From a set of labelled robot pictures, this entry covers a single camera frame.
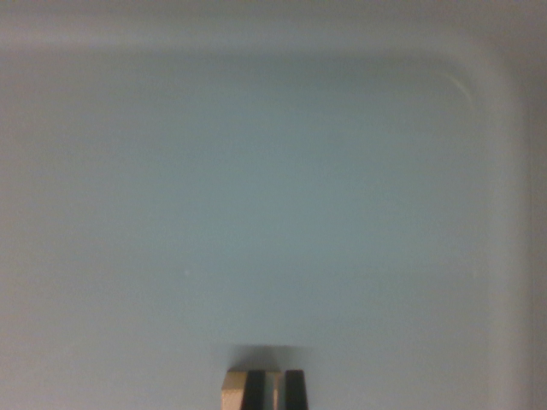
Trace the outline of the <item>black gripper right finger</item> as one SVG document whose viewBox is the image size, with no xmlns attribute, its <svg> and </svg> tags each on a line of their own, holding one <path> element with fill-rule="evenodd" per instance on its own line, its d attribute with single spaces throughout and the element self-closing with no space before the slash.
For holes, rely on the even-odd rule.
<svg viewBox="0 0 547 410">
<path fill-rule="evenodd" d="M 309 409 L 303 370 L 288 370 L 285 372 L 285 409 Z"/>
</svg>

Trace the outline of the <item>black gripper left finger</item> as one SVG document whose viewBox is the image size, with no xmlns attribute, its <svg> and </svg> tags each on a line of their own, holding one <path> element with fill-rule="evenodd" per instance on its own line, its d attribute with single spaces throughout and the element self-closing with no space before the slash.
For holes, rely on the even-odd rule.
<svg viewBox="0 0 547 410">
<path fill-rule="evenodd" d="M 265 402 L 266 372 L 252 370 L 247 373 L 244 384 L 242 410 L 263 410 Z"/>
</svg>

